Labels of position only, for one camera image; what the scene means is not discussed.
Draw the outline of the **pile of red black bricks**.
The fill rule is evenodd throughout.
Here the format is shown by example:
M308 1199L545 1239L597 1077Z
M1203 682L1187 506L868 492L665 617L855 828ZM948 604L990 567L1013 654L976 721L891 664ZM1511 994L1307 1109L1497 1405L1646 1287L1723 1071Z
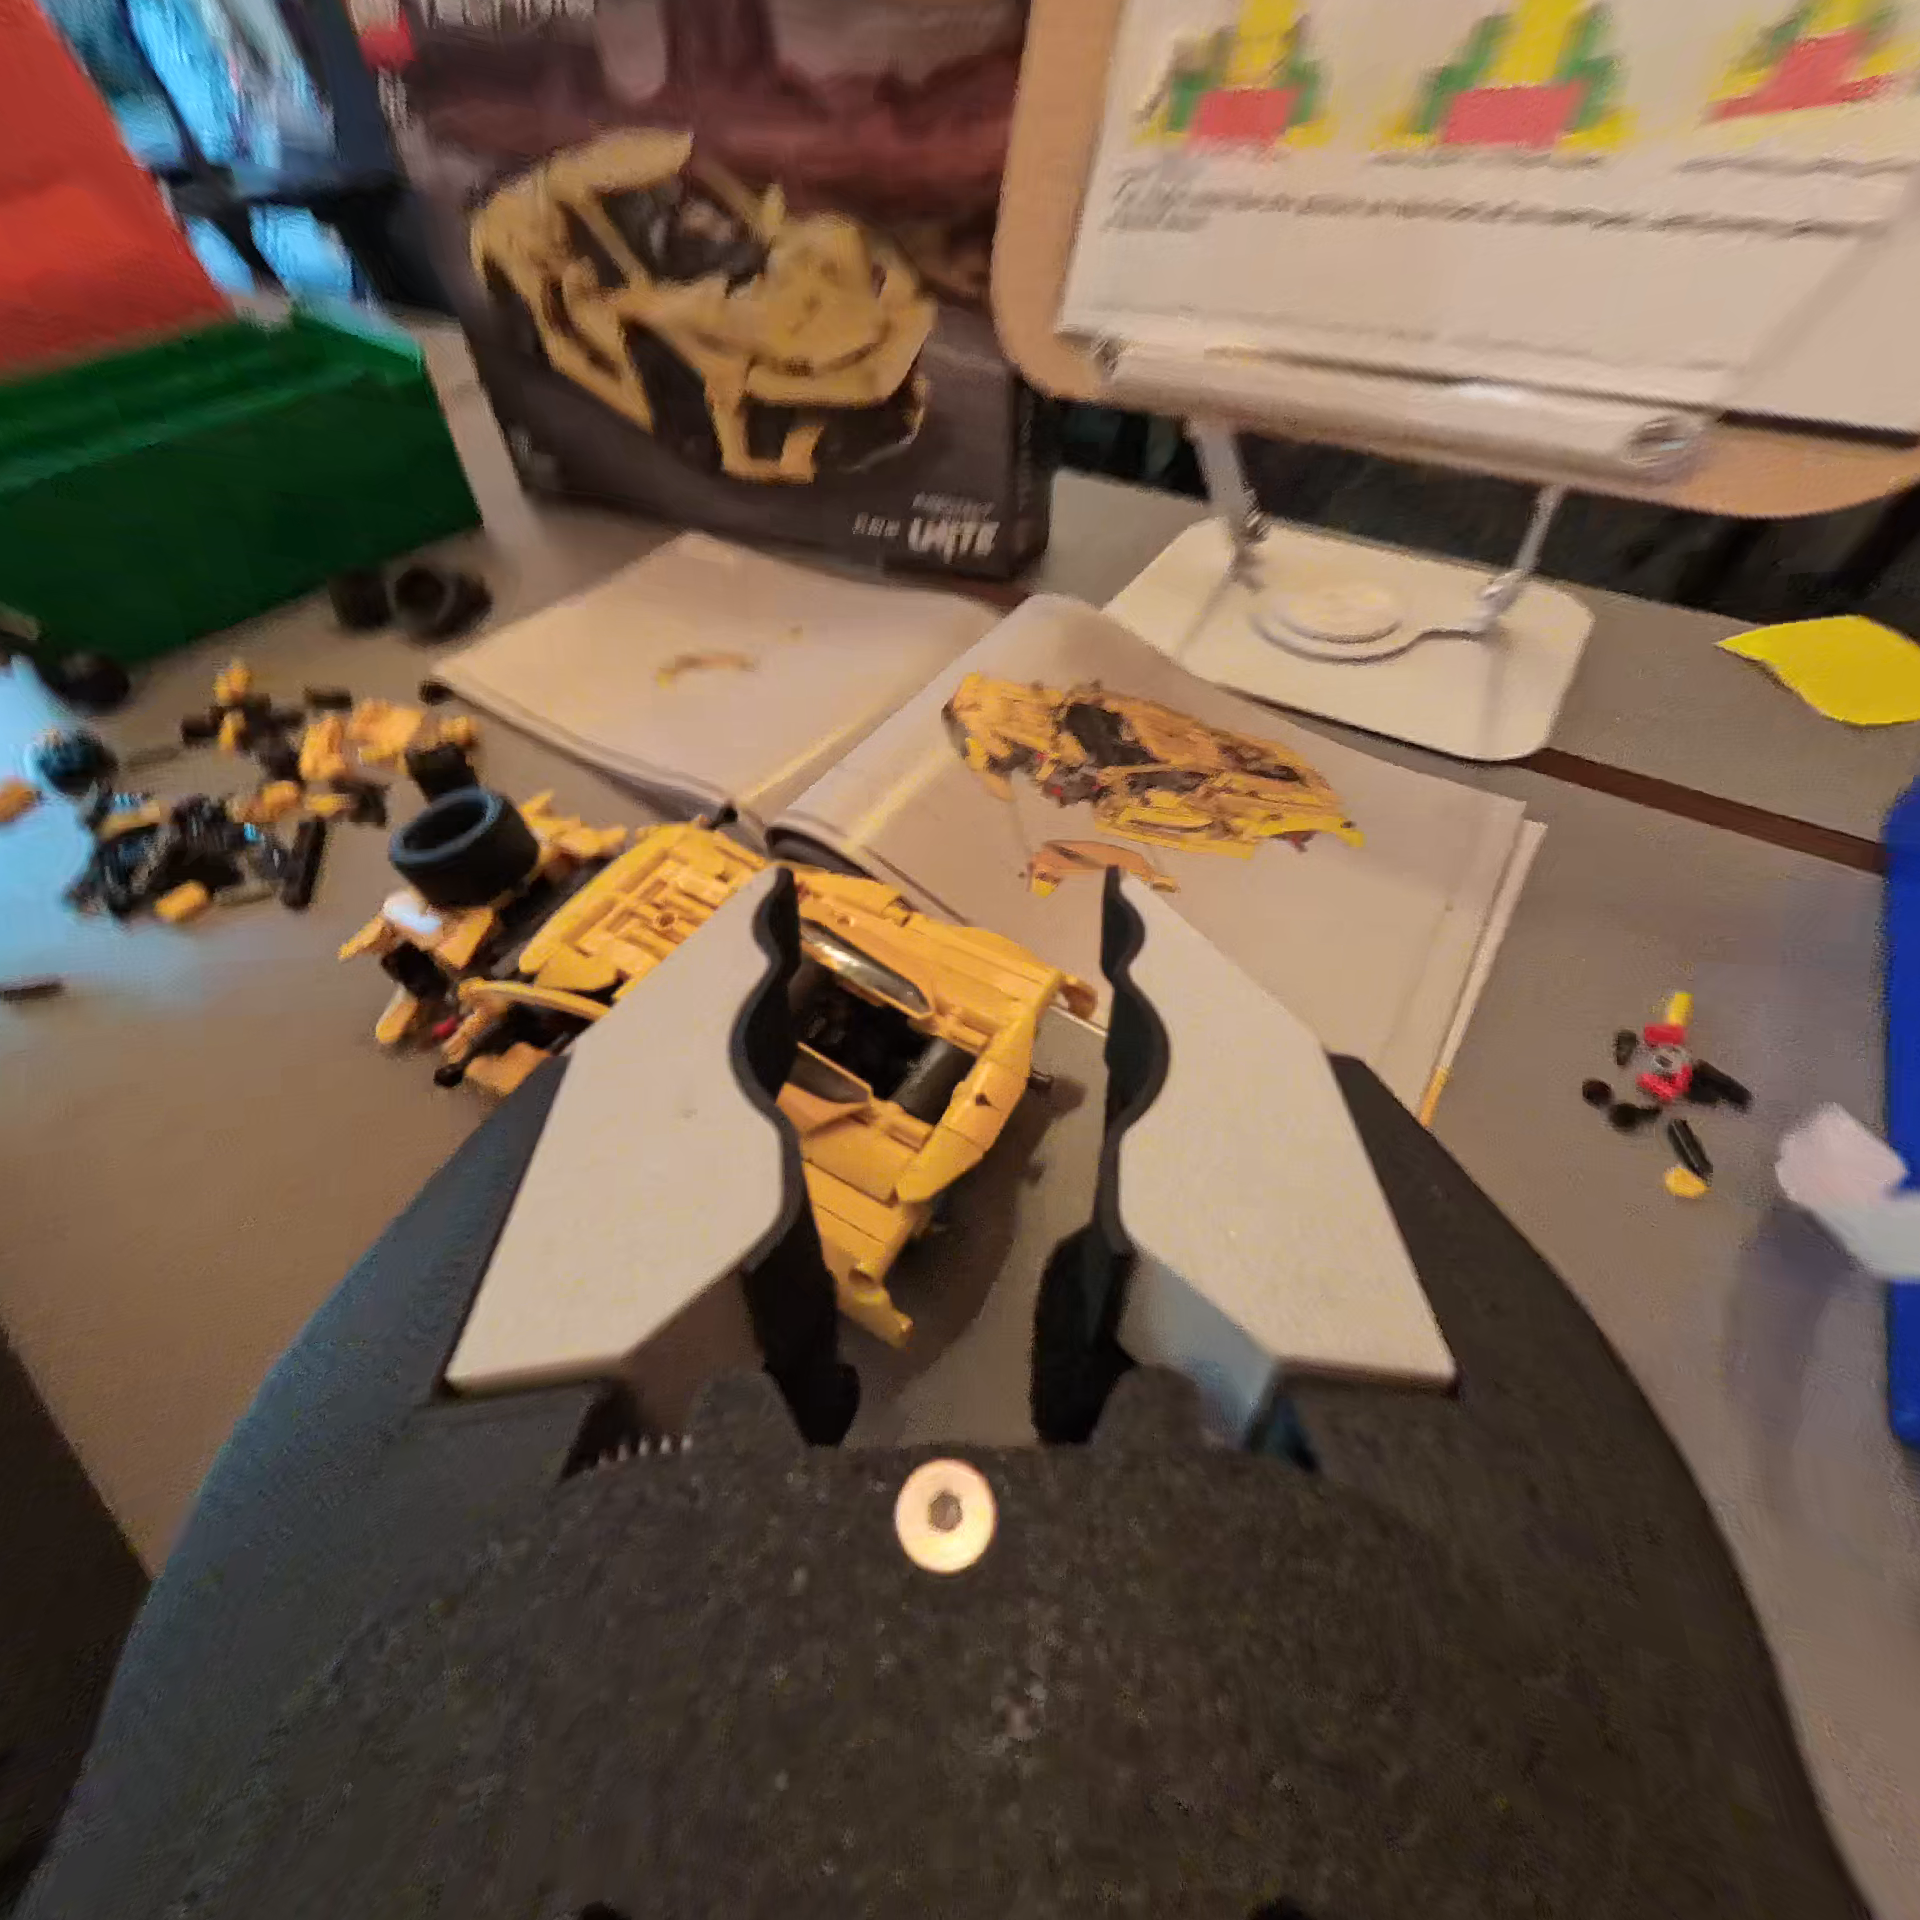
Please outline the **pile of red black bricks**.
M1716 1191L1716 1155L1703 1117L1746 1119L1756 1094L1696 1045L1698 1003L1690 988L1662 997L1649 1015L1620 1027L1610 1041L1608 1072L1578 1086L1584 1109L1622 1141L1654 1141L1665 1155L1662 1191L1675 1203L1702 1203Z

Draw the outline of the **open instruction booklet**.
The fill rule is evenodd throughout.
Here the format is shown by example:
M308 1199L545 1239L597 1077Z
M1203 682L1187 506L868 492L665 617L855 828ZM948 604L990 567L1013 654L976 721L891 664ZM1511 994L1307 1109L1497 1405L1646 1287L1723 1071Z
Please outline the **open instruction booklet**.
M1546 828L1304 732L1082 600L1002 611L685 535L442 666L667 816L1095 983L1129 876L1430 1125Z

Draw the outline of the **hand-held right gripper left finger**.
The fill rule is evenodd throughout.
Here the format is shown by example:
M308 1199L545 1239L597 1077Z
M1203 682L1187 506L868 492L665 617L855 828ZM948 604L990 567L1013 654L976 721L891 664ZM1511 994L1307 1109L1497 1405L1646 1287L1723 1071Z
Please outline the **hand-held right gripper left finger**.
M771 1380L810 1444L857 1374L777 1093L797 1061L799 897L774 869L571 1043L444 1364L460 1398L609 1387L645 1436L710 1380Z

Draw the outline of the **blue plastic bin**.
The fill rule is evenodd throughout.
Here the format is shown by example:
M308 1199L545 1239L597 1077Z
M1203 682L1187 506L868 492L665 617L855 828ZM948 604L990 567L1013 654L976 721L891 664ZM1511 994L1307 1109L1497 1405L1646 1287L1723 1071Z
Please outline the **blue plastic bin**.
M1917 782L1883 816L1883 1126L1908 1189L1917 1174ZM1883 1285L1883 1405L1892 1438L1917 1450L1917 1276Z

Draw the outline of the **pile of yellow black bricks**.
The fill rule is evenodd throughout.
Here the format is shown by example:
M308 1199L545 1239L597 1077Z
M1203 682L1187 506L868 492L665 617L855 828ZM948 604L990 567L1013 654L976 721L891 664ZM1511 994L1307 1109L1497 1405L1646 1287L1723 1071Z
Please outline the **pile of yellow black bricks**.
M224 793L167 798L130 785L191 752L234 763L245 781ZM63 899L83 917L182 924L219 900L306 910L332 828L383 828L395 781L433 800L476 782L477 725L435 680L413 702L359 699L309 684L281 702L244 658L215 671L208 700L173 741L116 752L88 729L41 732L27 764L66 800L88 850Z

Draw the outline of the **grey desk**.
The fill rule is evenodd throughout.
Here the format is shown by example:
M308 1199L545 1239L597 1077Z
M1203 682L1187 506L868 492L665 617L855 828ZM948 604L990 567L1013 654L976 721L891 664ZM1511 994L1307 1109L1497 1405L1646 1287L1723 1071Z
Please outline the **grey desk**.
M1915 1459L1887 1433L1883 1309L1774 1185L1776 1142L1882 1106L1868 836L1915 761L1862 749L1716 656L1728 625L1593 594L1574 708L1626 757L1406 769L1515 800L1546 836L1437 1098L1451 1158L1579 1297L1683 1452L1782 1669L1836 1838L1877 1917L1915 1917ZM176 1546L279 1352L479 1119L382 1054L338 946L383 891L341 832L303 913L182 931L75 917L71 815L4 828L4 1333L146 1573ZM1690 991L1696 1049L1753 1094L1700 1130L1716 1189L1578 1098L1611 1039Z

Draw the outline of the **red tote bag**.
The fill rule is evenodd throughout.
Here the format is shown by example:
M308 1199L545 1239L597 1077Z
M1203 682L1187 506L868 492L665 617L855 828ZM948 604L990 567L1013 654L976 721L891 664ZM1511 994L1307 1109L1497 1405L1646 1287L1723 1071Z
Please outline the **red tote bag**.
M2 373L234 316L34 2L2 6Z

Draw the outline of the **toy car set box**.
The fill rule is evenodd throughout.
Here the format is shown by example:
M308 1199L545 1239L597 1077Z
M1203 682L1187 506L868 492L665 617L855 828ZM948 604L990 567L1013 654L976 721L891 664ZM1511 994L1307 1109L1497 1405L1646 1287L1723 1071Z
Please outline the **toy car set box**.
M1030 4L346 4L521 482L1008 581L1047 407L990 282Z

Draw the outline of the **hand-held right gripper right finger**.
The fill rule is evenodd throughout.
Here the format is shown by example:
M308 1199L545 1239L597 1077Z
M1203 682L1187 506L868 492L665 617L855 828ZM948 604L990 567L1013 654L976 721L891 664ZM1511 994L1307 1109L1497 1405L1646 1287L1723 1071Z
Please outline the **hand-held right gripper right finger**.
M1027 1408L1092 1441L1129 1374L1239 1452L1310 1452L1304 1384L1447 1397L1457 1363L1326 1047L1146 880L1102 883L1087 1218L1046 1261Z

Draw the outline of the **yellow sticky note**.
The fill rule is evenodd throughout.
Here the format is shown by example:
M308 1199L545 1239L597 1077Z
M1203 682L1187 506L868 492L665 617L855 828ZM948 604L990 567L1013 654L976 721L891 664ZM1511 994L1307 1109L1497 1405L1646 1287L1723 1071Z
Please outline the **yellow sticky note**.
M1917 642L1860 614L1750 629L1716 642L1821 719L1852 729L1917 722Z

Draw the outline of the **printed instruction sheet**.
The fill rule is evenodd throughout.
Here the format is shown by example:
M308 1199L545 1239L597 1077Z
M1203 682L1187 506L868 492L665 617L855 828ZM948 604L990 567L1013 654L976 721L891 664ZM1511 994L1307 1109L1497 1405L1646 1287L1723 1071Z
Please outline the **printed instruction sheet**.
M1915 161L1915 4L1122 4L1058 331L1731 411Z

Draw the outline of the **green plastic bin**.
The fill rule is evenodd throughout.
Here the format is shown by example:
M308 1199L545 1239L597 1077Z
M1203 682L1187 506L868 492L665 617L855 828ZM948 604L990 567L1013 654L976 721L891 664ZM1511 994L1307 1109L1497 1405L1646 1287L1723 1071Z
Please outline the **green plastic bin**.
M482 525L422 348L242 315L2 389L2 604L140 664Z

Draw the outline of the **white plastic strip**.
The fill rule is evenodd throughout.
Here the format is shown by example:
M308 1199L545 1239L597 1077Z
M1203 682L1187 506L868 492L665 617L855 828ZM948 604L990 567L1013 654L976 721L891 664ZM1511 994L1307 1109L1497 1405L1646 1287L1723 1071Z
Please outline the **white plastic strip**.
M1823 1105L1779 1139L1782 1196L1883 1283L1917 1280L1917 1185L1903 1158L1837 1105Z

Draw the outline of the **yellow toy brick car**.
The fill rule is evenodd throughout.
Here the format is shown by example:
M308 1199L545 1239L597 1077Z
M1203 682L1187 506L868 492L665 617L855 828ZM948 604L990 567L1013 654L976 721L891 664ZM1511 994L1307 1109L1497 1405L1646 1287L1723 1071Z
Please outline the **yellow toy brick car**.
M771 860L722 828L592 828L518 806L539 871L484 909L429 909L395 883L338 950L389 985L382 1049L427 1049L444 1089L503 1098L605 1020ZM949 924L869 876L783 862L801 962L796 1061L777 1094L839 1313L891 1348L905 1249L983 1162L1036 1078L1043 1018L1092 1018L1093 988L998 932Z

